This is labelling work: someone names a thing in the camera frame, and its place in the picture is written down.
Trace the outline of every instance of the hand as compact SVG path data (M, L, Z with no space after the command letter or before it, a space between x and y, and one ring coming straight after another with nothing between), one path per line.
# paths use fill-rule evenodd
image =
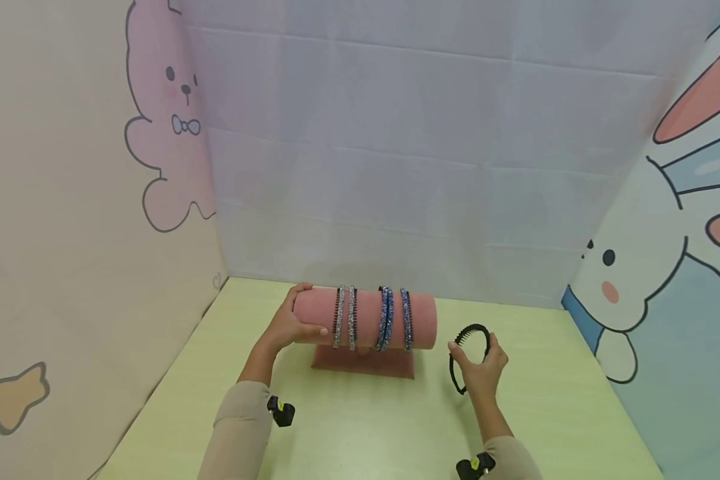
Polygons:
M491 348L482 363L472 363L467 354L455 342L448 342L451 356L461 368L461 376L472 401L496 400L496 389L501 378L501 370L506 367L509 358L499 345L496 335L490 335Z
M306 340L310 337L318 337L319 335L328 335L328 329L320 325L309 325L301 323L299 318L293 313L293 305L296 302L296 296L304 290L310 290L313 284L301 282L294 285L288 290L283 304L280 305L269 326L259 339L259 343L266 347L279 352L288 347L296 340Z

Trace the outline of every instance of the left hand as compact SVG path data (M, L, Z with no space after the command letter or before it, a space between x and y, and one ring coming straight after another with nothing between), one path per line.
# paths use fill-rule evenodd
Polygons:
M320 337L320 335L328 335L328 329L321 325L310 325L301 323L298 317L293 313L293 306L296 302L296 296L304 290L310 290L313 284L301 282L288 290L283 304L280 305L269 326L266 327L264 334L259 342L264 343L266 347L272 348L275 352L288 347L296 340L306 340L310 337Z

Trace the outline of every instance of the pink cheek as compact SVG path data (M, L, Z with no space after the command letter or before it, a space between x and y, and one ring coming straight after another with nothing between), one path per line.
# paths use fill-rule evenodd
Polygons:
M172 84L163 84L163 97L164 98L175 98L179 90Z
M603 297L608 300L608 302L619 302L619 290L617 290L611 282L603 282L601 290L603 290Z

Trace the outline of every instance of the cartoon star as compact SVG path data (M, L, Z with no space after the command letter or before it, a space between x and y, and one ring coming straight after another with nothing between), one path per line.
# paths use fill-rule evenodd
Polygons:
M45 362L22 373L0 379L0 435L10 435L21 426L29 409L48 398L51 386L45 379Z

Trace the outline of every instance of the light green table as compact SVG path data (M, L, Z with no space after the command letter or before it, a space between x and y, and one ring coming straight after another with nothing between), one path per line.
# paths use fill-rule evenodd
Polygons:
M99 480L197 476L215 411L288 285L229 279ZM260 479L455 479L480 449L468 398L448 375L446 342L468 323L497 333L510 355L500 404L546 479L661 479L648 450L562 310L437 300L434 350L415 352L416 380L310 368L293 345L273 393L296 406L273 428Z

